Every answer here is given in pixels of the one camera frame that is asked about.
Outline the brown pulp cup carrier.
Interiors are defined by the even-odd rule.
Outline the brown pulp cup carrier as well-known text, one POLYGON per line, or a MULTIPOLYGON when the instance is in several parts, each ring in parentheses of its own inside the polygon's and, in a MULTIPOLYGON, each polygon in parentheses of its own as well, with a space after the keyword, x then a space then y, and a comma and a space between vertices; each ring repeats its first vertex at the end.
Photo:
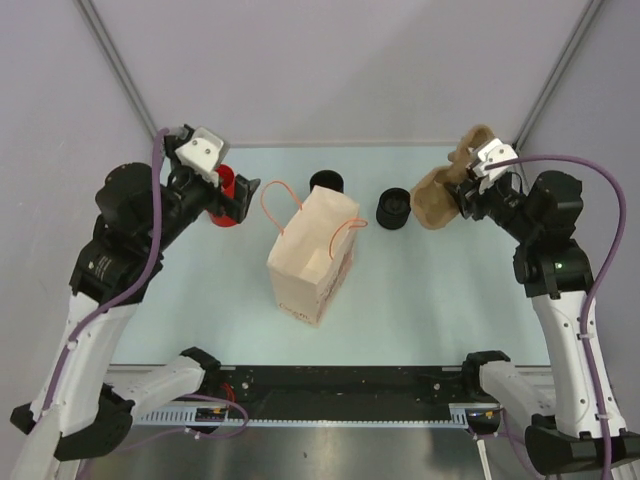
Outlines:
POLYGON ((494 138, 489 126, 475 125, 448 154, 449 164, 431 170, 411 189, 411 210, 422 227, 428 230, 444 228, 459 214, 459 207, 446 186, 457 186, 466 180, 471 152, 494 138))

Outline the black ribbed cup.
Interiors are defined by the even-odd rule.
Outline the black ribbed cup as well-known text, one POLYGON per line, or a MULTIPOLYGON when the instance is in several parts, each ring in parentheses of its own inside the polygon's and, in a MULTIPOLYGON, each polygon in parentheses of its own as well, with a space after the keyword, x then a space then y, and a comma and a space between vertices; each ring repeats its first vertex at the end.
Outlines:
POLYGON ((309 189, 315 187, 327 188, 339 193, 344 192, 344 179, 334 170, 320 170, 315 172, 309 179, 309 189))
POLYGON ((410 193, 394 187, 385 190, 379 197, 376 221, 387 230, 398 230, 405 226, 411 213, 410 193))

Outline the translucent bag with orange handles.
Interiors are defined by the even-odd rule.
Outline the translucent bag with orange handles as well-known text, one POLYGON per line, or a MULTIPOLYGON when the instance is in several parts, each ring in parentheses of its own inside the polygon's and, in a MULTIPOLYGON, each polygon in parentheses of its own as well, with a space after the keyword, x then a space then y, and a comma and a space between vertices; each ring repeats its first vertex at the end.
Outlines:
POLYGON ((300 200, 289 185, 274 180, 263 188, 260 205, 278 230, 266 262, 276 305, 299 321, 319 326, 351 270, 357 235, 368 226, 360 204, 322 186, 300 200), (285 225, 268 208, 267 195, 275 185, 296 205, 285 225))

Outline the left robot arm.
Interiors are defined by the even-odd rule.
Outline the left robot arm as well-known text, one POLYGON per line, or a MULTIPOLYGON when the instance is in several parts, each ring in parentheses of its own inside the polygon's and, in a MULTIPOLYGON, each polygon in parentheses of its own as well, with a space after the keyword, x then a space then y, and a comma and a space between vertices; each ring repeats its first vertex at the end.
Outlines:
POLYGON ((130 384, 109 385, 105 376, 164 251, 203 213, 245 220, 259 181, 237 176, 233 192, 225 192, 219 170, 228 148, 203 127, 162 129, 149 163, 127 163, 107 175, 95 197, 92 238, 71 275, 56 361, 38 396, 11 415, 26 437, 18 477, 106 455, 135 419, 185 395, 207 400, 219 392, 219 362, 196 347, 130 384))

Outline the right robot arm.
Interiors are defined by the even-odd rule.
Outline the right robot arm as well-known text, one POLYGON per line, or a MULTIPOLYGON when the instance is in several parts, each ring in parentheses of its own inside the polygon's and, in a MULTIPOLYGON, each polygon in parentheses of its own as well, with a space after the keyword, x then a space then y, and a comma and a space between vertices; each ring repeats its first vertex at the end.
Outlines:
POLYGON ((524 434, 526 452, 541 475, 596 471, 639 457, 639 436, 617 407, 597 338, 594 307, 584 305, 594 285, 586 253, 573 238, 582 212, 582 184, 559 171, 540 174, 528 193, 505 173, 487 189, 480 180, 449 184, 465 218, 491 218, 518 243, 516 280, 544 334, 555 397, 518 373, 502 352, 471 354, 461 376, 473 401, 496 399, 524 434))

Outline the red cylindrical straw holder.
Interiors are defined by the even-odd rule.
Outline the red cylindrical straw holder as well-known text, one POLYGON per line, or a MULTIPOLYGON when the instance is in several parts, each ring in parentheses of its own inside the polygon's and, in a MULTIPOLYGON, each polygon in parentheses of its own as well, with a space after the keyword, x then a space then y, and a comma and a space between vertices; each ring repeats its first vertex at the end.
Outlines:
POLYGON ((228 200, 233 200, 235 196, 235 187, 236 187, 236 175, 234 170, 228 165, 222 164, 216 169, 218 173, 220 186, 222 194, 224 195, 225 200, 223 201, 223 205, 220 207, 217 213, 209 213, 209 217, 211 222, 222 228, 233 227, 237 224, 237 221, 234 220, 229 213, 227 212, 227 202, 228 200))

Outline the tilted black ribbed cup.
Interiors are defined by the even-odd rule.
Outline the tilted black ribbed cup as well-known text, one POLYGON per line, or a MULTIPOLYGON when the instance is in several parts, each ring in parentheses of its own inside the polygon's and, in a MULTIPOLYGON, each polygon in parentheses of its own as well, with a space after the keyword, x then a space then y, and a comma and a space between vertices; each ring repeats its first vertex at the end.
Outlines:
POLYGON ((387 230, 398 230, 405 226, 411 213, 410 193, 394 187, 385 190, 379 197, 376 221, 387 230))

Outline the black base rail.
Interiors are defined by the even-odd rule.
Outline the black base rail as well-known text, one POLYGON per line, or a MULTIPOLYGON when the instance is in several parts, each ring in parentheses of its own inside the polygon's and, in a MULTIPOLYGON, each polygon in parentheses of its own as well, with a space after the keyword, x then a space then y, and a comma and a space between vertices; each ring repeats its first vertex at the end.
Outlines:
POLYGON ((243 407, 254 424, 460 425, 496 431, 500 408, 459 367, 235 366, 215 363, 196 392, 243 407))

